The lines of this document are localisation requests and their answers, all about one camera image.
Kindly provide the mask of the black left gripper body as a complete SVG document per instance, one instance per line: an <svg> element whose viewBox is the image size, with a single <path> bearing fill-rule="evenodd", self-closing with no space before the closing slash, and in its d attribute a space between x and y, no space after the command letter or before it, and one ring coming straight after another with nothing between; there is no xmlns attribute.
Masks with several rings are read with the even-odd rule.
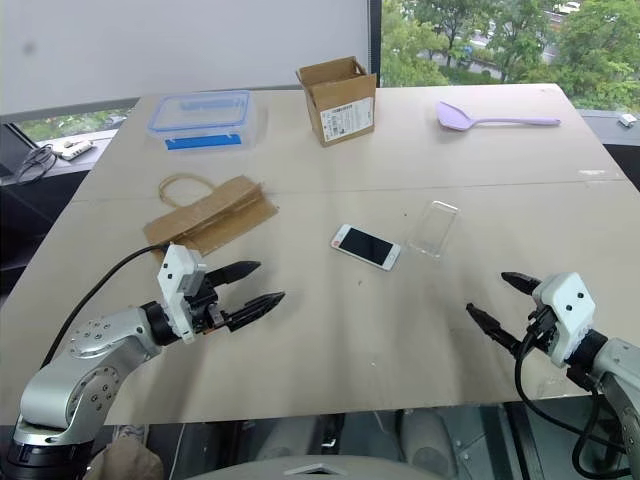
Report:
<svg viewBox="0 0 640 480"><path fill-rule="evenodd" d="M191 325L196 334L204 334L226 325L226 314L218 308L219 297L215 290L226 283L225 274L221 270L214 270L205 274L198 291L187 297Z"/></svg>

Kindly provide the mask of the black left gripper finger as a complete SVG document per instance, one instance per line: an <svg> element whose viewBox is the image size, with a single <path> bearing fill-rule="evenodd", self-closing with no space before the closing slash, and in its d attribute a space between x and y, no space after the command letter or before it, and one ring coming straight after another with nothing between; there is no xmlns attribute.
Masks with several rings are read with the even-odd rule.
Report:
<svg viewBox="0 0 640 480"><path fill-rule="evenodd" d="M259 261L238 261L208 273L208 281L213 288L235 283L258 269Z"/></svg>
<svg viewBox="0 0 640 480"><path fill-rule="evenodd" d="M239 310L228 313L222 311L223 325L230 331L239 330L264 317L285 297L285 292L268 293L247 302Z"/></svg>

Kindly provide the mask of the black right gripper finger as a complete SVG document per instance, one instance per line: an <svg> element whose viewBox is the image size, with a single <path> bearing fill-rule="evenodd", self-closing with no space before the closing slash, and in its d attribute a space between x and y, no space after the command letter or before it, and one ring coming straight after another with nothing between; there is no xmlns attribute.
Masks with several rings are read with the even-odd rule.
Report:
<svg viewBox="0 0 640 480"><path fill-rule="evenodd" d="M522 353L524 342L504 330L496 318L473 303L467 303L465 310L486 336L506 349L512 356L519 356Z"/></svg>
<svg viewBox="0 0 640 480"><path fill-rule="evenodd" d="M525 295L532 295L534 290L541 284L539 279L521 272L502 272L501 278L510 286Z"/></svg>

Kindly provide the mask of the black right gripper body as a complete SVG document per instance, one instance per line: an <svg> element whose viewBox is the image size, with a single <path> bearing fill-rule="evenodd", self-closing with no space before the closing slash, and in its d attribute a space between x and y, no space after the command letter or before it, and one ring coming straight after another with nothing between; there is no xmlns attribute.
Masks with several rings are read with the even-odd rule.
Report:
<svg viewBox="0 0 640 480"><path fill-rule="evenodd" d="M557 331L557 316L554 310L551 306L545 305L533 311L528 319L530 324L522 340L522 355L526 356L532 349L548 354Z"/></svg>

